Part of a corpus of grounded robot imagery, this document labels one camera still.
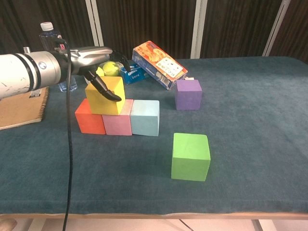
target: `spiral notebook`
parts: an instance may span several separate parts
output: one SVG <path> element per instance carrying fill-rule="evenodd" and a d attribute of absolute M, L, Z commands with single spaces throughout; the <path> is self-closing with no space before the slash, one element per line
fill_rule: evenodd
<path fill-rule="evenodd" d="M 49 95 L 48 88 L 0 100 L 0 130 L 40 122 Z"/>

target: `water bottle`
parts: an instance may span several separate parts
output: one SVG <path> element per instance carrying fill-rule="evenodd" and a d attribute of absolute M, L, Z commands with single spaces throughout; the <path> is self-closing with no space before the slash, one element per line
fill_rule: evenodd
<path fill-rule="evenodd" d="M 39 38 L 43 44 L 43 48 L 46 51 L 60 51 L 65 50 L 64 44 L 58 44 L 54 42 L 54 38 L 62 38 L 59 31 L 53 29 L 53 25 L 51 22 L 44 22 L 40 24 L 43 32 L 39 35 Z M 66 81 L 58 84 L 60 91 L 66 92 L 67 85 Z M 70 91 L 74 91 L 77 89 L 77 83 L 74 76 L 71 76 L 71 86 L 69 88 Z"/>

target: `table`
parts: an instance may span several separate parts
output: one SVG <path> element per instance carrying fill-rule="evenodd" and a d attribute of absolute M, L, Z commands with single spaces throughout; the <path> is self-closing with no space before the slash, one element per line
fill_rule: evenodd
<path fill-rule="evenodd" d="M 308 65 L 288 57 L 179 60 L 204 91 L 176 111 L 174 89 L 148 78 L 128 99 L 160 101 L 158 137 L 81 134 L 73 117 L 76 216 L 179 214 L 308 218 Z M 74 112 L 84 80 L 72 92 Z M 206 134 L 205 182 L 172 180 L 174 132 Z M 52 86 L 42 122 L 0 132 L 0 214 L 62 216 L 68 145 L 65 94 Z"/>

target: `wire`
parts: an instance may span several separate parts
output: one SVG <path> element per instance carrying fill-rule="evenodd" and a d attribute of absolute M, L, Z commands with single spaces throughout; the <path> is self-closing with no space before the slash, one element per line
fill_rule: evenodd
<path fill-rule="evenodd" d="M 71 203 L 72 176 L 73 176 L 73 145 L 72 145 L 71 112 L 70 112 L 70 86 L 71 86 L 72 61 L 71 61 L 71 51 L 68 46 L 68 43 L 64 39 L 56 39 L 56 41 L 64 43 L 65 49 L 67 50 L 66 115 L 67 115 L 67 138 L 68 138 L 68 149 L 69 149 L 69 176 L 68 176 L 66 212 L 62 228 L 62 231 L 65 231 L 69 207 Z"/>
<path fill-rule="evenodd" d="M 190 229 L 191 231 L 193 231 L 193 229 L 191 227 L 189 227 L 184 221 L 182 221 L 181 219 L 179 219 L 180 222 L 182 222 L 188 229 Z"/>

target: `purple cube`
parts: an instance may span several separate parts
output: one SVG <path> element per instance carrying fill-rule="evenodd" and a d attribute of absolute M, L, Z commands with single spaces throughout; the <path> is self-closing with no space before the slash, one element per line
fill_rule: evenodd
<path fill-rule="evenodd" d="M 175 94 L 177 110 L 198 110 L 202 89 L 198 80 L 178 80 Z"/>

